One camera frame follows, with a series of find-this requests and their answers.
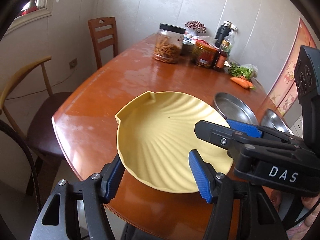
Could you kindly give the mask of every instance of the glass jar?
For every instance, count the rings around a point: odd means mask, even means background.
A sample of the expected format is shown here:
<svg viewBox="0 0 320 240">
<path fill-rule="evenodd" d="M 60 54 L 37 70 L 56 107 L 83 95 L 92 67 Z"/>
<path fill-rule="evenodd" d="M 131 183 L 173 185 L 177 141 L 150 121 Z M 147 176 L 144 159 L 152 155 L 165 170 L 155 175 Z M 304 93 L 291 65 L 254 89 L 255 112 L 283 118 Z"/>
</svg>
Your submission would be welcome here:
<svg viewBox="0 0 320 240">
<path fill-rule="evenodd" d="M 220 49 L 223 50 L 224 52 L 226 52 L 226 53 L 228 54 L 228 52 L 229 52 L 229 45 L 230 45 L 229 41 L 223 40 L 223 41 L 221 42 Z"/>
<path fill-rule="evenodd" d="M 177 63 L 185 31 L 183 28 L 161 23 L 153 58 L 165 63 Z"/>
<path fill-rule="evenodd" d="M 191 62 L 197 66 L 210 68 L 217 51 L 217 48 L 197 41 L 192 51 Z"/>
</svg>

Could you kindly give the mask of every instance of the bottle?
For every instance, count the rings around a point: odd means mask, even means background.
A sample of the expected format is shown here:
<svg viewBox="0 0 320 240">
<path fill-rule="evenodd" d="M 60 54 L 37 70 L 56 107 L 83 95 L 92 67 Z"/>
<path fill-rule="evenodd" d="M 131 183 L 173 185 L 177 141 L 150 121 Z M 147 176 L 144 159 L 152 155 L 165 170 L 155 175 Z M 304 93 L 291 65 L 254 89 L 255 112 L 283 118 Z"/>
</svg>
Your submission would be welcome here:
<svg viewBox="0 0 320 240">
<path fill-rule="evenodd" d="M 233 45 L 235 44 L 235 35 L 236 35 L 236 32 L 234 30 L 231 30 L 231 32 L 229 32 L 229 35 L 224 38 L 225 41 L 229 42 L 229 48 L 228 48 L 228 52 L 227 52 L 228 57 L 230 56 L 230 52 L 231 52 Z"/>
<path fill-rule="evenodd" d="M 215 46 L 217 48 L 220 47 L 221 42 L 223 41 L 223 39 L 228 35 L 228 33 L 231 31 L 231 26 L 233 25 L 233 23 L 229 22 L 229 21 L 225 21 L 218 29 L 217 34 L 216 34 L 216 43 Z"/>
<path fill-rule="evenodd" d="M 228 58 L 228 47 L 229 47 L 229 42 L 223 40 L 220 46 L 220 49 L 217 51 L 216 53 L 216 58 L 212 63 L 212 68 L 216 71 L 221 72 L 223 70 L 224 67 L 224 62 L 227 60 Z"/>
<path fill-rule="evenodd" d="M 220 45 L 220 49 L 223 50 L 224 52 L 226 52 L 228 54 L 229 52 L 229 41 L 226 41 L 225 39 L 221 42 L 221 45 Z"/>
</svg>

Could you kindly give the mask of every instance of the chair backrest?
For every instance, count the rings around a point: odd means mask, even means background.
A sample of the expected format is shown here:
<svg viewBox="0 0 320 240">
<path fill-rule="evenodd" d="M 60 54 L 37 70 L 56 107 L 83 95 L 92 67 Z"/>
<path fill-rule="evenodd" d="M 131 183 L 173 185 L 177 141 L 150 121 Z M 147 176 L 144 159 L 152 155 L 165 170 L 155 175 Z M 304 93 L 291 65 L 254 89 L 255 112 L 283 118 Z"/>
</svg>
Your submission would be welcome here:
<svg viewBox="0 0 320 240">
<path fill-rule="evenodd" d="M 113 57 L 118 55 L 118 36 L 116 19 L 110 18 L 97 18 L 88 21 L 90 35 L 93 43 L 94 54 L 97 61 L 97 68 L 102 67 L 100 50 L 113 45 Z M 96 31 L 96 28 L 111 25 L 109 29 Z M 98 42 L 99 39 L 112 35 L 112 38 Z"/>
<path fill-rule="evenodd" d="M 6 83 L 4 90 L 2 91 L 0 95 L 0 114 L 2 111 L 4 112 L 5 116 L 7 117 L 9 123 L 11 124 L 12 128 L 22 137 L 26 138 L 25 134 L 22 132 L 20 127 L 17 125 L 15 120 L 12 118 L 10 113 L 8 112 L 8 109 L 5 107 L 4 102 L 6 98 L 10 95 L 10 93 L 19 85 L 19 83 L 36 67 L 41 65 L 41 70 L 44 78 L 44 84 L 47 89 L 47 92 L 49 96 L 53 95 L 47 72 L 45 71 L 44 63 L 51 60 L 51 56 L 44 57 L 41 60 L 37 60 L 33 63 L 30 63 L 21 69 L 19 69 Z"/>
</svg>

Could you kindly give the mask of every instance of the carrot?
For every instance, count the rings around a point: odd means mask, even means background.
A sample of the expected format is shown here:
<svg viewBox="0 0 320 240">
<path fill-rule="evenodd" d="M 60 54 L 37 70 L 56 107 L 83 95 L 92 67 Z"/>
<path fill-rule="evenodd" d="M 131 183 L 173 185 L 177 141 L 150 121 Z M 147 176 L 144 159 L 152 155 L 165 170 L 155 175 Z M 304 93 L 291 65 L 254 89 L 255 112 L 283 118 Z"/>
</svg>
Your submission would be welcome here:
<svg viewBox="0 0 320 240">
<path fill-rule="evenodd" d="M 254 84 L 252 84 L 250 81 L 248 81 L 249 87 L 254 88 Z"/>
<path fill-rule="evenodd" d="M 241 79 L 248 81 L 244 76 L 240 76 Z"/>
<path fill-rule="evenodd" d="M 244 79 L 241 79 L 241 78 L 237 78 L 237 77 L 232 77 L 231 80 L 234 83 L 242 86 L 245 89 L 248 89 L 248 88 L 253 89 L 254 88 L 254 85 L 251 82 L 247 81 L 247 80 L 244 80 Z"/>
</svg>

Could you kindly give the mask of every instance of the wooden table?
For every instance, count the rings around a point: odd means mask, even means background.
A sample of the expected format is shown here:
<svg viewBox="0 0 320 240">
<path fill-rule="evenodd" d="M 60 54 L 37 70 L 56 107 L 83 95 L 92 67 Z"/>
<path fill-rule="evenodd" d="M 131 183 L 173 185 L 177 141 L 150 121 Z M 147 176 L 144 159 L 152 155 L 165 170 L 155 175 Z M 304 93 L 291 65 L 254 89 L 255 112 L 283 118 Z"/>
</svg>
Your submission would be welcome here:
<svg viewBox="0 0 320 240">
<path fill-rule="evenodd" d="M 73 171 L 80 179 L 100 172 L 117 153 L 115 114 L 146 91 L 179 91 L 208 104 L 218 92 L 246 103 L 261 120 L 265 110 L 276 109 L 266 93 L 245 90 L 230 76 L 204 69 L 181 58 L 178 64 L 152 59 L 155 36 L 150 36 L 108 62 L 86 80 L 53 116 L 53 126 Z M 202 239 L 212 205 L 200 194 L 172 194 L 148 187 L 127 171 L 116 198 L 107 207 L 134 226 L 172 240 Z M 234 216 L 230 239 L 235 237 Z"/>
</svg>

